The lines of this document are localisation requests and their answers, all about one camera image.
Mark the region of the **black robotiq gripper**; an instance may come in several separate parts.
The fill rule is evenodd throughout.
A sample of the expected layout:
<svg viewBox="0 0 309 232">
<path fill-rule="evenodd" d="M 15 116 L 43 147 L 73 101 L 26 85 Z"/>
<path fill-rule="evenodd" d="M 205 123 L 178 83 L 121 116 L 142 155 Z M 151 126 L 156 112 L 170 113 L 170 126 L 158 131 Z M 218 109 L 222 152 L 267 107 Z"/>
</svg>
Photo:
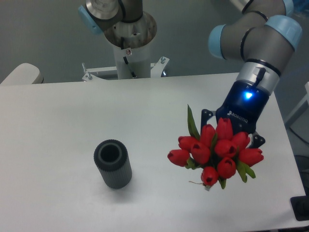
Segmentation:
<svg viewBox="0 0 309 232">
<path fill-rule="evenodd" d="M 208 109 L 201 111 L 201 128 L 207 125 L 213 116 L 216 116 L 216 120 L 229 118 L 233 133 L 241 131 L 252 133 L 249 148 L 259 148 L 266 140 L 256 132 L 256 123 L 268 100 L 269 95 L 266 92 L 245 82 L 236 81 L 221 107 L 216 111 Z"/>
</svg>

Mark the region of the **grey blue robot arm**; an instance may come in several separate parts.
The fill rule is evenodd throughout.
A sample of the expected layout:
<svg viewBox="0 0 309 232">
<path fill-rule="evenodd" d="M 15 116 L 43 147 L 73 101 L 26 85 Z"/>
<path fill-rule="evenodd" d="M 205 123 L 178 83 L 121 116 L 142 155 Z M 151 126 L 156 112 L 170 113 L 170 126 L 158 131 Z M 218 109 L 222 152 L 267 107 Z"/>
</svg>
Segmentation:
<svg viewBox="0 0 309 232">
<path fill-rule="evenodd" d="M 224 103 L 215 111 L 203 110 L 201 125 L 211 117 L 229 118 L 234 133 L 252 135 L 252 148 L 265 139 L 256 123 L 280 76 L 297 49 L 301 26 L 291 18 L 291 0 L 241 0 L 242 18 L 218 25 L 208 39 L 209 52 L 221 59 L 244 61 Z M 79 7 L 84 24 L 94 34 L 103 33 L 114 49 L 119 79 L 161 77 L 168 59 L 150 64 L 148 45 L 157 26 L 140 0 L 88 0 Z"/>
</svg>

